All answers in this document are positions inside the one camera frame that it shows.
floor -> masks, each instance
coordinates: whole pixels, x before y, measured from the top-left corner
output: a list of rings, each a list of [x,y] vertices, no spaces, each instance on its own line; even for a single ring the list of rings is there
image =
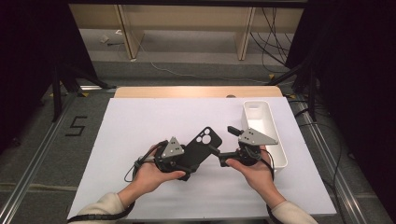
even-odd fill
[[[262,85],[270,75],[280,76],[288,69],[258,48],[251,38],[247,57],[238,61],[232,33],[213,32],[146,32],[137,59],[130,60],[122,44],[122,35],[113,30],[81,30],[90,57],[99,78],[118,86],[155,85]],[[288,49],[292,35],[278,37],[282,48]],[[276,48],[267,49],[280,61]],[[290,107],[297,114],[306,107],[303,94],[294,96],[288,79],[279,88],[289,97]],[[92,85],[81,80],[82,86]],[[49,90],[43,96],[43,105],[37,108],[24,132],[19,136],[20,146],[10,146],[0,155],[0,202],[5,206],[22,176],[29,173],[29,164],[37,157],[37,151],[48,145],[48,151],[40,151],[42,160],[37,172],[12,214],[11,223],[65,223],[79,180],[90,157],[96,134],[106,111],[108,100],[114,91],[85,91],[86,97],[74,97],[64,90],[63,123],[53,136],[48,130],[55,129],[51,122],[52,99]],[[318,122],[303,113],[296,117],[318,171],[328,187],[337,216],[316,217],[319,223],[392,223],[376,198],[359,166],[349,155],[342,136],[326,110],[326,103],[317,99]],[[65,137],[75,130],[70,124],[76,116],[85,125],[84,137]],[[334,170],[337,181],[333,182]]]

wire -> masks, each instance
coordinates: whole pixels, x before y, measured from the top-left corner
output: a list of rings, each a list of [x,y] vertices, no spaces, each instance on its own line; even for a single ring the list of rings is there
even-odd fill
[[[333,127],[331,127],[331,126],[329,126],[329,125],[326,125],[326,124],[322,124],[322,123],[317,123],[317,122],[315,122],[315,123],[306,123],[306,124],[301,124],[301,125],[299,125],[299,127],[301,128],[301,127],[305,127],[305,126],[312,126],[312,125],[321,125],[321,126],[323,126],[323,127],[326,127],[326,128],[328,128],[329,130],[331,130],[336,136],[337,136],[337,138],[338,138],[338,146],[339,146],[339,154],[338,154],[338,158],[337,158],[337,161],[336,161],[336,164],[335,164],[335,168],[334,168],[334,174],[332,175],[332,185],[330,185],[329,183],[326,183],[326,184],[329,184],[329,186],[331,187],[331,189],[333,190],[333,192],[334,192],[334,195],[335,195],[335,200],[336,200],[336,202],[337,202],[337,206],[338,206],[338,210],[339,210],[339,212],[340,212],[340,216],[341,216],[341,219],[343,219],[343,223],[347,223],[346,222],[346,219],[345,219],[345,215],[344,215],[344,212],[343,212],[343,210],[342,210],[342,208],[341,208],[341,204],[339,203],[339,200],[338,200],[338,194],[337,194],[337,191],[336,191],[336,187],[335,187],[335,180],[336,180],[336,177],[337,177],[337,173],[338,173],[338,168],[339,168],[339,165],[340,165],[340,161],[341,161],[341,157],[342,157],[342,154],[343,154],[343,144],[342,144],[342,142],[341,142],[341,138],[339,137],[339,134],[338,134],[338,132],[333,128]]]
[[[256,82],[256,83],[260,83],[260,84],[267,84],[268,82],[264,82],[264,81],[259,81],[256,79],[251,79],[251,78],[227,78],[227,77],[200,77],[200,76],[196,76],[196,75],[191,75],[191,74],[180,74],[180,73],[176,73],[173,72],[169,69],[166,68],[160,68],[158,66],[156,66],[154,64],[154,62],[149,58],[149,54],[146,52],[145,48],[143,48],[143,46],[140,44],[140,41],[137,40],[137,38],[134,36],[134,34],[132,34],[132,36],[134,37],[134,39],[137,41],[137,43],[139,44],[139,47],[143,50],[143,52],[148,56],[148,60],[151,63],[151,65],[159,70],[159,71],[164,71],[164,72],[168,72],[170,74],[179,76],[179,77],[195,77],[195,78],[200,78],[200,79],[221,79],[221,80],[228,80],[228,81],[251,81],[251,82]]]
[[[275,170],[274,158],[272,157],[271,153],[270,153],[269,151],[267,151],[266,149],[260,149],[260,151],[266,152],[266,153],[268,154],[268,156],[270,157],[270,159],[271,159],[271,165],[268,164],[268,162],[265,161],[264,159],[260,159],[260,161],[261,161],[262,163],[264,163],[264,164],[268,167],[268,169],[269,169],[270,172],[271,172],[271,177],[272,177],[272,179],[274,180],[274,178],[275,178],[275,175],[274,175],[274,172],[275,172],[275,171],[274,171],[274,170]]]
[[[291,40],[290,40],[290,38],[288,37],[287,34],[285,34],[285,37],[289,40],[289,43],[291,43]]]
[[[285,72],[276,72],[276,71],[272,71],[271,69],[267,68],[267,66],[265,66],[264,64],[264,51],[262,51],[262,67],[267,70],[268,72],[271,73],[285,73]]]
[[[262,47],[261,44],[259,44],[259,42],[256,40],[256,38],[253,36],[252,33],[250,33],[251,37],[253,38],[254,42],[256,42],[256,44],[266,53],[268,54],[268,56],[270,56],[271,58],[273,58],[275,61],[277,61],[278,63],[285,65],[284,63],[282,63],[278,58],[276,58],[274,55],[272,55],[270,52],[268,52],[268,50],[266,50],[265,48]]]
[[[129,169],[129,171],[126,173],[125,177],[124,177],[124,181],[125,182],[132,182],[134,180],[134,176],[136,175],[138,169],[140,168],[140,166],[145,163],[145,159],[149,156],[149,154],[151,154],[151,152],[153,152],[154,150],[158,149],[159,147],[163,147],[166,146],[166,144],[168,143],[168,141],[164,140],[161,141],[160,143],[158,143],[157,145],[155,145],[154,147],[151,147],[150,150],[141,158],[137,159],[137,161],[134,162],[134,165],[131,167],[131,169]],[[132,179],[131,180],[127,180],[127,176],[129,173],[132,172]]]
[[[282,52],[283,52],[283,54],[285,55],[286,58],[288,58],[288,56],[285,53],[285,51],[283,50],[282,45],[280,44],[280,42],[279,42],[279,40],[277,39],[277,36],[276,36],[276,25],[275,25],[275,23],[276,23],[276,7],[273,7],[273,22],[272,22],[272,25],[270,24],[270,22],[268,20],[268,17],[267,17],[267,14],[265,13],[265,10],[264,10],[263,7],[262,7],[262,14],[264,15],[264,18],[267,21],[268,27],[270,28],[270,31],[271,31],[270,35],[272,34],[274,36],[274,38],[275,38],[277,50],[279,52],[279,56],[282,59],[283,63],[285,63],[285,60],[283,59],[283,56],[282,56],[282,53],[280,52],[280,50],[282,49]]]
[[[120,47],[121,47],[121,45],[124,45],[124,43],[115,43],[115,44],[107,43],[107,46],[108,46],[108,47],[110,47],[110,46],[117,46],[117,55],[119,56],[119,58],[122,58],[122,57],[120,56]]]
[[[295,101],[289,101],[289,103],[308,103],[308,101],[295,100]]]
[[[280,48],[279,46],[275,46],[275,45],[273,45],[273,44],[268,43],[268,37],[269,37],[269,35],[268,35],[268,37],[267,37],[267,40],[262,39],[262,36],[260,35],[260,33],[256,33],[256,35],[265,43],[265,45],[271,46],[271,47],[276,48],[276,49],[279,49],[279,48]]]
[[[300,115],[302,115],[304,112],[308,111],[308,108],[305,108],[299,112],[297,112],[297,114],[294,115],[295,118],[299,117]]]

metal frame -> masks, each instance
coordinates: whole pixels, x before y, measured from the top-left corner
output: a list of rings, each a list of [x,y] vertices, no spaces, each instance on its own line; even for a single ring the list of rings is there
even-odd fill
[[[53,121],[47,131],[46,136],[41,142],[37,152],[33,156],[31,162],[27,166],[23,176],[20,179],[20,182],[17,184],[15,189],[12,191],[11,195],[8,197],[6,203],[3,205],[1,213],[0,213],[0,221],[1,223],[10,223],[11,219],[16,214],[18,207],[23,200],[26,191],[29,189],[30,184],[32,183],[38,169],[41,166],[41,163],[46,158],[47,153],[50,150],[50,146],[55,139],[60,127],[64,123],[64,117],[67,113],[70,106],[73,104],[74,100],[77,98],[76,93],[69,93],[64,102],[64,110],[60,114],[59,118],[56,121]]]
[[[301,95],[298,96],[299,100],[303,100],[304,97]],[[299,104],[300,109],[307,109],[306,104]],[[303,114],[304,119],[307,123],[313,123],[314,121],[310,118],[310,116],[306,113]],[[363,212],[361,211],[361,206],[359,205],[359,202],[356,200],[355,196],[353,195],[352,190],[350,189],[349,185],[347,184],[343,172],[341,171],[340,167],[336,168],[337,165],[337,159],[334,157],[332,152],[330,151],[329,146],[326,143],[326,140],[323,137],[323,134],[320,131],[320,128],[318,127],[317,124],[313,123],[312,125],[309,125],[308,127],[309,131],[311,132],[317,146],[319,149],[319,152],[325,161],[325,164],[330,172],[331,175],[334,175],[335,171],[336,176],[335,176],[335,186],[337,188],[337,191],[340,194],[341,199],[344,202],[344,205],[346,207],[346,210],[349,213],[349,216],[352,220],[353,223],[356,224],[361,224],[361,223],[368,223],[366,218],[363,215]]]

white plastic container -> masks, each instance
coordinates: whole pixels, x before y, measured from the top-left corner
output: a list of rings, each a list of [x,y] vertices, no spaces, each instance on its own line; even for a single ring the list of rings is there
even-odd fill
[[[274,160],[275,171],[279,172],[288,165],[282,142],[277,134],[270,106],[264,101],[246,101],[242,113],[242,128],[252,128],[275,139],[277,145],[266,146]]]

